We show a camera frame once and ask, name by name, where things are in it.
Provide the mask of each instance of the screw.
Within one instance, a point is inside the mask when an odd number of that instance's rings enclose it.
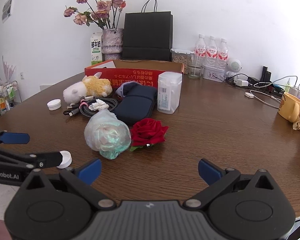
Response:
[[[200,207],[201,206],[201,201],[198,200],[198,199],[188,199],[186,201],[186,206],[187,207],[192,207],[192,208]]]
[[[103,208],[112,207],[114,205],[113,200],[111,199],[101,199],[98,202],[98,205]]]

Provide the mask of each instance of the red and white bottle label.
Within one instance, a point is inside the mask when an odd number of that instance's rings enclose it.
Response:
[[[207,50],[207,57],[216,58],[217,57],[217,50],[216,49],[208,49]]]
[[[218,52],[218,59],[220,59],[220,60],[228,60],[228,52],[219,51]]]
[[[207,52],[206,48],[197,48],[197,49],[195,49],[195,54],[197,56],[200,56],[200,57],[205,57],[206,52]]]

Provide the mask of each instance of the vase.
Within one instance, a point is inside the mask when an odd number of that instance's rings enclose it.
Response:
[[[102,53],[105,60],[121,59],[123,46],[123,29],[104,29],[102,31]]]

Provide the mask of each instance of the red cardboard box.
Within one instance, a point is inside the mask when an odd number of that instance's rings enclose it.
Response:
[[[136,81],[141,85],[158,87],[158,76],[166,71],[183,73],[183,63],[155,60],[108,60],[84,69],[87,76],[102,72],[101,78],[109,79],[112,87]]]

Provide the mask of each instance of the yellow and white stuffed animal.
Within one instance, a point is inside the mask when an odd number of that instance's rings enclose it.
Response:
[[[68,104],[77,104],[82,97],[107,97],[112,93],[108,79],[100,79],[101,72],[94,76],[85,76],[81,82],[73,84],[63,91],[63,97]]]

